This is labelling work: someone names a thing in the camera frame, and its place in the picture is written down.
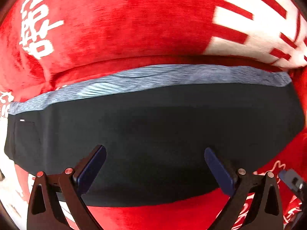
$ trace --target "black clamp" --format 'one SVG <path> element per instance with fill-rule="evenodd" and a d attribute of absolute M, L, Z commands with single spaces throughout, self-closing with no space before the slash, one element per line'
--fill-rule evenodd
<path fill-rule="evenodd" d="M 80 230 L 103 230 L 92 216 L 81 195 L 86 193 L 106 160 L 106 149 L 97 145 L 75 168 L 61 174 L 37 173 L 31 192 L 27 229 L 71 230 L 56 192 L 61 192 Z"/>
<path fill-rule="evenodd" d="M 254 198 L 240 230 L 283 230 L 281 198 L 272 172 L 262 176 L 235 170 L 210 148 L 205 150 L 205 161 L 222 191 L 230 196 L 208 230 L 231 230 L 249 193 Z"/>

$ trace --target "blue clamp pad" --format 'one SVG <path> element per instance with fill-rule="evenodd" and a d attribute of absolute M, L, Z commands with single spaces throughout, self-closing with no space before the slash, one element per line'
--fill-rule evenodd
<path fill-rule="evenodd" d="M 85 194 L 89 190 L 105 160 L 106 148 L 97 145 L 90 155 L 78 163 L 73 176 L 78 195 Z"/>
<path fill-rule="evenodd" d="M 235 172 L 227 170 L 211 148 L 205 149 L 205 161 L 223 193 L 231 197 L 235 192 L 235 184 L 237 182 Z"/>

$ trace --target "black fabric band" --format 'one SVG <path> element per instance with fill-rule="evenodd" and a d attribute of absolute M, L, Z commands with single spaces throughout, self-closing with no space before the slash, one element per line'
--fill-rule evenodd
<path fill-rule="evenodd" d="M 104 145 L 107 160 L 83 199 L 111 207 L 210 192 L 217 184 L 207 146 L 255 171 L 304 127 L 292 84 L 169 86 L 56 103 L 8 121 L 5 153 L 34 175 L 60 173 Z"/>

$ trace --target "metal rivet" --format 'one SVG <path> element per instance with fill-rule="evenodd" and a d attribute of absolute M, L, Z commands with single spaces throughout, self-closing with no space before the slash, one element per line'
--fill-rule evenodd
<path fill-rule="evenodd" d="M 270 172 L 268 172 L 267 173 L 268 174 L 268 177 L 271 177 L 271 178 L 273 178 L 274 177 L 274 174 L 270 171 Z"/>
<path fill-rule="evenodd" d="M 246 174 L 246 170 L 245 169 L 238 169 L 238 173 L 240 175 L 245 175 Z"/>
<path fill-rule="evenodd" d="M 41 177 L 41 176 L 43 176 L 43 175 L 44 175 L 43 171 L 40 171 L 40 172 L 38 172 L 38 173 L 36 174 L 37 177 Z"/>
<path fill-rule="evenodd" d="M 72 168 L 67 168 L 65 169 L 65 174 L 69 175 L 73 172 L 73 169 Z"/>

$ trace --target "gray heathered fabric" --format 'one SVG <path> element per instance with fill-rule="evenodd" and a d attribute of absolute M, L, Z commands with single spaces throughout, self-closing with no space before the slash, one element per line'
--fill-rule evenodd
<path fill-rule="evenodd" d="M 286 72 L 267 72 L 253 67 L 219 65 L 155 65 L 122 71 L 113 75 L 68 85 L 26 102 L 13 102 L 9 114 L 43 110 L 48 105 L 102 95 L 142 91 L 170 85 L 258 84 L 283 87 L 291 83 Z"/>

